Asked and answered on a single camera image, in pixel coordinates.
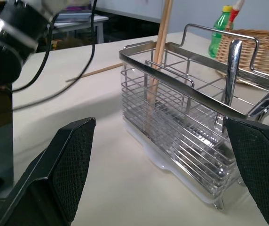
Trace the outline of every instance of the stainless steel utensil holder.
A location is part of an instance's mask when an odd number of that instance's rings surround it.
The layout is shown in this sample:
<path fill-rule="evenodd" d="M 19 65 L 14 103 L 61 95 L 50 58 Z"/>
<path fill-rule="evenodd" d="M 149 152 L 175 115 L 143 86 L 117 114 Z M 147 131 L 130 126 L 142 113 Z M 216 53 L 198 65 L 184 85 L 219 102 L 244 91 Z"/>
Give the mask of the stainless steel utensil holder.
<path fill-rule="evenodd" d="M 189 24 L 181 45 L 165 45 L 161 65 L 152 62 L 155 42 L 125 47 L 119 53 L 125 63 L 121 72 L 123 115 L 177 169 L 174 173 L 178 177 L 181 174 L 188 179 L 191 190 L 195 189 L 196 194 L 202 194 L 203 201 L 222 210 L 223 193 L 240 179 L 223 118 L 269 120 L 269 105 L 253 110 L 259 105 L 238 96 L 236 91 L 231 106 L 221 102 L 225 78 L 213 72 L 226 72 L 227 65 L 182 49 L 188 27 L 231 34 Z M 257 39 L 231 35 L 255 41 L 256 55 Z M 238 79 L 253 86 L 244 89 L 265 96 L 269 92 L 269 75 L 256 71 L 253 62 L 251 69 L 252 72 L 239 70 Z M 153 93 L 156 96 L 153 110 L 147 101 L 151 78 L 159 81 L 158 92 Z"/>

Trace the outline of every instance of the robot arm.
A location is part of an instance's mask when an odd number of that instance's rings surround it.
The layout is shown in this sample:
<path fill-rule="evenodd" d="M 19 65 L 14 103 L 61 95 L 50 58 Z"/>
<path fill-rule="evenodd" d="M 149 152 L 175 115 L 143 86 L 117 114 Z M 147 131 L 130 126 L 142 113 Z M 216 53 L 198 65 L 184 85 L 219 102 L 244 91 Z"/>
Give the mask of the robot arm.
<path fill-rule="evenodd" d="M 18 79 L 38 39 L 72 0 L 9 0 L 0 14 L 0 85 Z"/>

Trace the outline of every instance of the silverware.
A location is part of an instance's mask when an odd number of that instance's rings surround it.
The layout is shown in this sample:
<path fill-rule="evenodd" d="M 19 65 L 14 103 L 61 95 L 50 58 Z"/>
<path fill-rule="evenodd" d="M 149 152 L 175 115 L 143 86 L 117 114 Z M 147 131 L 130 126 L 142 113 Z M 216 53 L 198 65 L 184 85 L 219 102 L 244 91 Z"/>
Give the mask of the silverware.
<path fill-rule="evenodd" d="M 228 68 L 226 76 L 225 90 L 222 95 L 221 101 L 226 105 L 231 106 L 235 91 L 236 79 L 239 74 L 239 61 L 242 50 L 242 41 L 233 40 L 229 46 L 229 58 L 228 58 Z M 218 123 L 220 115 L 216 116 L 215 124 Z M 223 117 L 223 129 L 222 132 L 225 133 L 225 117 Z"/>

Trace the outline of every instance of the black cable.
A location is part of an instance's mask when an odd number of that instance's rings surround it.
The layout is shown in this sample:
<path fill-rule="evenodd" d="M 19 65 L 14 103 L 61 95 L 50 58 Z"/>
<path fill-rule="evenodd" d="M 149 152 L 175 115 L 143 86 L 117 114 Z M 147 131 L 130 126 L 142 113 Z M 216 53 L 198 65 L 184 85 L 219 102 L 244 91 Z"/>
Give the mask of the black cable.
<path fill-rule="evenodd" d="M 24 86 L 22 86 L 20 88 L 12 90 L 13 93 L 20 92 L 20 91 L 23 91 L 24 89 L 29 88 L 40 77 L 42 71 L 45 68 L 46 62 L 48 60 L 48 57 L 49 57 L 49 54 L 50 54 L 50 51 L 51 51 L 51 48 L 52 48 L 52 35 L 53 35 L 54 23 L 55 23 L 55 20 L 57 19 L 57 17 L 58 17 L 58 15 L 56 15 L 53 18 L 52 22 L 49 24 L 49 32 L 48 32 L 48 35 L 47 35 L 47 50 L 46 50 L 44 59 L 43 59 L 41 65 L 40 65 L 39 70 L 37 71 L 36 75 L 33 77 L 33 79 L 28 84 L 26 84 L 26 85 L 24 85 Z"/>
<path fill-rule="evenodd" d="M 93 58 L 94 58 L 94 55 L 95 55 L 95 28 L 94 28 L 94 17 L 95 17 L 95 9 L 96 9 L 96 4 L 97 4 L 97 0 L 94 1 L 94 4 L 93 4 L 93 8 L 92 8 L 92 15 L 91 15 L 91 31 L 92 31 L 92 54 L 91 54 L 91 57 L 87 63 L 87 65 L 85 66 L 85 68 L 81 71 L 81 73 L 78 75 L 78 77 L 76 78 L 75 81 L 73 81 L 69 86 L 63 88 L 62 90 L 58 91 L 57 93 L 47 97 L 47 98 L 44 98 L 42 100 L 39 100 L 39 101 L 35 101 L 35 102 L 32 102 L 30 104 L 26 104 L 26 105 L 22 105 L 22 106 L 19 106 L 19 107 L 16 107 L 13 109 L 14 112 L 16 111 L 20 111 L 20 110 L 23 110 L 25 108 L 28 108 L 28 107 L 33 107 L 33 106 L 36 106 L 36 105 L 39 105 L 39 104 L 42 104 L 44 102 L 47 102 L 49 100 L 52 100 L 56 97 L 58 97 L 59 95 L 63 94 L 64 92 L 66 92 L 67 90 L 69 90 L 72 86 L 74 86 L 80 79 L 81 79 L 81 76 L 87 71 L 88 67 L 90 66 L 90 64 L 92 63 L 93 61 Z"/>

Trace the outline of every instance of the white wall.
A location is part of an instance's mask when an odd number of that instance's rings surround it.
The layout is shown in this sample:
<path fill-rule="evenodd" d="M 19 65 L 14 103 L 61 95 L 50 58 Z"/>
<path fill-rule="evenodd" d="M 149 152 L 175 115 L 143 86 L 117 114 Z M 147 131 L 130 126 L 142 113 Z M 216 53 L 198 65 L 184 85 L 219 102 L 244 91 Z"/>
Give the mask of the white wall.
<path fill-rule="evenodd" d="M 237 0 L 174 0 L 169 32 L 183 31 L 193 23 L 213 27 L 223 5 L 233 5 Z M 234 29 L 269 30 L 269 0 L 245 0 L 235 20 Z M 209 37 L 203 32 L 195 33 Z"/>

